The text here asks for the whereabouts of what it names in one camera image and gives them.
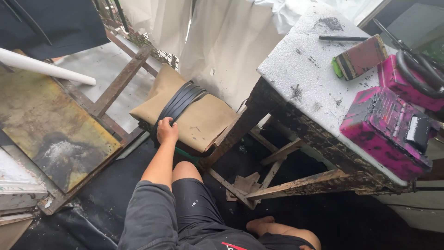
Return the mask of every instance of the black floor mat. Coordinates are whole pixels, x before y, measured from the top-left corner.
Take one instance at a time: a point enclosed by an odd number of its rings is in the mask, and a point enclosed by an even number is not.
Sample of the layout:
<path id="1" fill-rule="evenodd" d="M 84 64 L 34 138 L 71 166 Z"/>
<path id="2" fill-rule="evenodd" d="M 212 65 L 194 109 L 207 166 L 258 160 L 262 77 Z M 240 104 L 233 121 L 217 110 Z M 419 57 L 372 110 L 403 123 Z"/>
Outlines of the black floor mat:
<path id="1" fill-rule="evenodd" d="M 288 142 L 272 129 L 264 131 L 264 136 L 278 147 Z M 12 249 L 114 249 L 111 242 L 118 243 L 132 192 L 155 152 L 148 139 L 126 159 L 113 162 L 82 189 L 75 199 L 75 209 L 38 217 Z M 263 179 L 271 166 L 261 166 L 259 162 L 269 154 L 261 144 L 245 136 L 213 169 L 230 183 L 236 175 L 245 177 L 256 171 Z M 174 163 L 183 160 L 186 159 L 181 155 L 174 157 Z M 284 161 L 271 185 L 325 170 L 323 163 L 296 151 Z M 273 215 L 278 223 L 313 231 L 324 250 L 418 248 L 417 236 L 407 223 L 371 196 L 347 192 L 281 197 L 263 200 L 251 211 L 237 202 L 227 202 L 225 188 L 210 175 L 204 174 L 203 180 L 216 198 L 225 223 L 233 228 L 245 230 L 249 220 Z"/>

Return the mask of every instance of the pink box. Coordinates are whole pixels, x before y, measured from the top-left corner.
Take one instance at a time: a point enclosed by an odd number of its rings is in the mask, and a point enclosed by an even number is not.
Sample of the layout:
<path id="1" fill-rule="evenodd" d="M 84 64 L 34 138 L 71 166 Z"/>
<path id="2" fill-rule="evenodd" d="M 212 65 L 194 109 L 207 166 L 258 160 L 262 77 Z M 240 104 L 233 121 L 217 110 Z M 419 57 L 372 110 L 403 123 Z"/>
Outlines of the pink box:
<path id="1" fill-rule="evenodd" d="M 427 141 L 439 125 L 388 88 L 358 92 L 340 126 L 348 139 L 402 180 L 432 170 Z"/>
<path id="2" fill-rule="evenodd" d="M 412 73 L 418 78 L 418 80 L 425 83 L 424 79 L 418 73 L 414 71 L 412 71 Z M 395 55 L 390 55 L 387 59 L 378 64 L 378 75 L 379 85 L 381 87 L 391 89 L 408 102 L 432 111 L 439 111 L 444 107 L 444 98 L 433 99 L 421 94 L 402 77 L 401 73 L 396 68 Z"/>

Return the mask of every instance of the white pipe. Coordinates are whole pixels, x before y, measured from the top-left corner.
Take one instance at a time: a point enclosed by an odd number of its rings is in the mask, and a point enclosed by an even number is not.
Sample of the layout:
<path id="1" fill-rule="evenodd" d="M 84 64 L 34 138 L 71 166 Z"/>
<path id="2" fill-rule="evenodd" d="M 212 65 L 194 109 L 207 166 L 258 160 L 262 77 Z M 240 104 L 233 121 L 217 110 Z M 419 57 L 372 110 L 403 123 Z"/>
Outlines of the white pipe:
<path id="1" fill-rule="evenodd" d="M 95 86 L 95 78 L 32 59 L 3 48 L 0 48 L 0 61 L 11 67 Z"/>

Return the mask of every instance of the black leather strap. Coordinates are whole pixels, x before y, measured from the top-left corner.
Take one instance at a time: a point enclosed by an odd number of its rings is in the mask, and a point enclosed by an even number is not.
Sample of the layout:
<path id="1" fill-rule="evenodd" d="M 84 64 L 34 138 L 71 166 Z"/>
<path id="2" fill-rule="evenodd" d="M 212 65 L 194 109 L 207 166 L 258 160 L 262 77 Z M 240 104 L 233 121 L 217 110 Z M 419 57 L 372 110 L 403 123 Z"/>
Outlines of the black leather strap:
<path id="1" fill-rule="evenodd" d="M 160 146 L 160 143 L 157 140 L 157 127 L 159 121 L 165 117 L 171 117 L 173 118 L 173 121 L 171 121 L 170 125 L 172 125 L 179 116 L 182 115 L 188 105 L 202 99 L 206 94 L 208 94 L 208 92 L 204 88 L 197 86 L 192 81 L 185 83 L 179 88 L 176 94 L 174 94 L 171 100 L 165 105 L 153 126 L 151 139 L 154 142 L 155 148 Z"/>

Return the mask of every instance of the yellow stained board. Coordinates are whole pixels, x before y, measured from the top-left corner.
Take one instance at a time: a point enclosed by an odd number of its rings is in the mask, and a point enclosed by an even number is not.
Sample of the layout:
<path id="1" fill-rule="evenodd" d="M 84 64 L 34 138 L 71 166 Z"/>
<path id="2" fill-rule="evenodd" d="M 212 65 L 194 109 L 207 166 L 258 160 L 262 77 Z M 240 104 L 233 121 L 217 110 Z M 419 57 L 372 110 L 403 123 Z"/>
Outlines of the yellow stained board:
<path id="1" fill-rule="evenodd" d="M 0 128 L 67 193 L 121 146 L 49 76 L 0 67 Z"/>

